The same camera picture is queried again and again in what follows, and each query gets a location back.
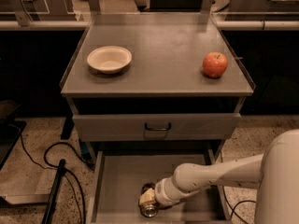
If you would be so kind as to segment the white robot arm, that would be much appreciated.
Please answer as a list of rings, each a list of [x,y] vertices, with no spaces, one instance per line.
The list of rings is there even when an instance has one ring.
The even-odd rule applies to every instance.
[[[299,130],[282,133],[262,155],[212,165],[183,163],[139,198],[140,212],[154,217],[209,186],[256,189],[255,224],[299,222]]]

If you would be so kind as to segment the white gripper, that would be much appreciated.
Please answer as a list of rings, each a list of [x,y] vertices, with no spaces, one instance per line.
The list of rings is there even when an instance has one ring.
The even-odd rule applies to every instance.
[[[164,178],[155,185],[155,189],[149,188],[141,194],[139,205],[157,203],[162,207],[172,206],[180,200],[179,189],[172,182],[172,178]]]

